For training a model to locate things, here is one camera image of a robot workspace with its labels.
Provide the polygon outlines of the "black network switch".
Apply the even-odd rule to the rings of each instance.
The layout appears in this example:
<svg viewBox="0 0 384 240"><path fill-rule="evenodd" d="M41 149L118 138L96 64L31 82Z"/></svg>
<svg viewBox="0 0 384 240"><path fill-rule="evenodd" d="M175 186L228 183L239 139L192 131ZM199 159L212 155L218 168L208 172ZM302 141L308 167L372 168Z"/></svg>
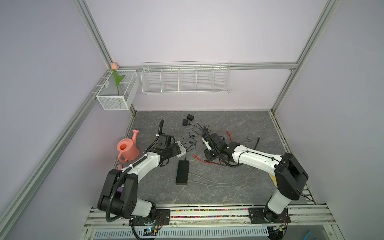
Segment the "black network switch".
<svg viewBox="0 0 384 240"><path fill-rule="evenodd" d="M176 185L187 185L189 180L189 161L179 161L177 176L176 176Z"/></svg>

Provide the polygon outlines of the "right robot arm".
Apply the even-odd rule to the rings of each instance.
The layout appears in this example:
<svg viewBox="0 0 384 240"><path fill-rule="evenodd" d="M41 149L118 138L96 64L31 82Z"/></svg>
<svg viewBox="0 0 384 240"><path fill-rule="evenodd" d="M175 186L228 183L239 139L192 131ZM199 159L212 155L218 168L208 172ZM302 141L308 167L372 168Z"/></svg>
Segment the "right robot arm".
<svg viewBox="0 0 384 240"><path fill-rule="evenodd" d="M264 218L268 222L280 219L285 214L287 206L302 196L309 176L294 155L259 152L236 142L226 143L217 134L205 133L202 141L206 145L204 153L208 162L218 159L220 164L233 168L248 165L272 177L277 190L263 210Z"/></svg>

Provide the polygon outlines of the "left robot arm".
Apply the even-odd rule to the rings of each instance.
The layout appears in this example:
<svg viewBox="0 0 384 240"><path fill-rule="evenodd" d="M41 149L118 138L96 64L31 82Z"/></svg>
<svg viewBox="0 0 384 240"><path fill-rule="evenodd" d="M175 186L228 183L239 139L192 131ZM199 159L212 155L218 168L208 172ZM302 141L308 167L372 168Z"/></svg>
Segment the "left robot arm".
<svg viewBox="0 0 384 240"><path fill-rule="evenodd" d="M164 167L171 158L186 154L181 142L163 132L163 126L164 120L161 120L156 139L140 159L126 168L108 172L98 200L98 209L105 212L108 223L136 217L150 223L155 221L156 204L138 198L138 184L151 170Z"/></svg>

